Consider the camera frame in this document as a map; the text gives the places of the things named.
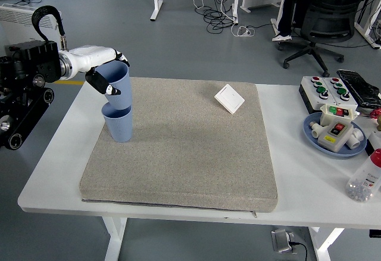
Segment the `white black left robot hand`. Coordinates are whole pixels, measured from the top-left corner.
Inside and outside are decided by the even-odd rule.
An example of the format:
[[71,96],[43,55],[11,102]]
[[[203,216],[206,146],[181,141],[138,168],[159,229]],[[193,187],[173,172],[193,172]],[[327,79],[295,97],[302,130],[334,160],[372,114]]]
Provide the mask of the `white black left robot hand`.
[[99,93],[106,95],[120,95],[121,90],[112,86],[95,68],[110,61],[122,61],[130,66],[127,58],[119,51],[104,46],[83,46],[72,49],[69,52],[61,52],[65,55],[68,66],[62,78],[71,79],[78,72],[86,73],[86,81]]

